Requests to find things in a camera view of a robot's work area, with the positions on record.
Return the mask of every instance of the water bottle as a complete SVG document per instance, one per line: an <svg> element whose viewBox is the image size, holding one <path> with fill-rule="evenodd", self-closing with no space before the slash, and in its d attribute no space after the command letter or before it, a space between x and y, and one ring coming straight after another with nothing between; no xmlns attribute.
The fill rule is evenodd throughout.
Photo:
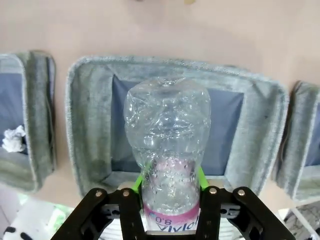
<svg viewBox="0 0 320 240"><path fill-rule="evenodd" d="M143 81L124 102L125 131L141 167L148 230L194 230L197 178L211 124L208 91L186 78Z"/></svg>

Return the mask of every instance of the white tissue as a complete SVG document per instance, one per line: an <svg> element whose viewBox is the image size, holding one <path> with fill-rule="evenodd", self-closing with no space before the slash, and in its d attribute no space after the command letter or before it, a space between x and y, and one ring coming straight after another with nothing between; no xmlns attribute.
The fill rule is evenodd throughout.
<svg viewBox="0 0 320 240"><path fill-rule="evenodd" d="M23 126L18 126L15 130L5 130L2 147L9 153L22 152L26 145L22 143L22 138L26 135Z"/></svg>

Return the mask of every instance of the clear plastic bottle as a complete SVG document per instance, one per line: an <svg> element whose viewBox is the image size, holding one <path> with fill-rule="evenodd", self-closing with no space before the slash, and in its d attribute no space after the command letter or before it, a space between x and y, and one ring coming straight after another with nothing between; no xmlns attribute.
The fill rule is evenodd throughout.
<svg viewBox="0 0 320 240"><path fill-rule="evenodd" d="M142 201L148 229L196 228L198 168L211 124L207 90L192 80L166 78L131 88L124 103L125 131L142 168Z"/></svg>

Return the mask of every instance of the crushed plastic bottle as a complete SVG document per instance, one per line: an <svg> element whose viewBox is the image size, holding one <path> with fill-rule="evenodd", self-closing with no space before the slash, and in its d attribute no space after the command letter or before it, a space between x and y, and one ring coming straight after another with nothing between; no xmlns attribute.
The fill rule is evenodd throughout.
<svg viewBox="0 0 320 240"><path fill-rule="evenodd" d="M166 78L131 88L125 131L142 169L148 229L181 232L197 227L197 178L211 124L207 90L192 80Z"/></svg>

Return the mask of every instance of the gray fabric bin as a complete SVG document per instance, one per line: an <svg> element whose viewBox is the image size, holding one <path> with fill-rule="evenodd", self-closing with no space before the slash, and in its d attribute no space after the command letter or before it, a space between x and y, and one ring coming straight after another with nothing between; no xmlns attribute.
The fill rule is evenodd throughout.
<svg viewBox="0 0 320 240"><path fill-rule="evenodd" d="M0 183L36 192L55 168L55 65L46 53L0 54ZM2 148L4 131L24 126L26 150Z"/></svg>
<svg viewBox="0 0 320 240"><path fill-rule="evenodd" d="M320 87L298 82L292 93L276 181L297 201L320 197Z"/></svg>
<svg viewBox="0 0 320 240"><path fill-rule="evenodd" d="M289 97L276 81L246 70L204 62L137 56L89 56L69 70L67 141L81 195L114 191L140 169L124 130L123 102L130 88L157 77L186 77L205 86L212 119L202 168L225 187L259 194L281 142Z"/></svg>

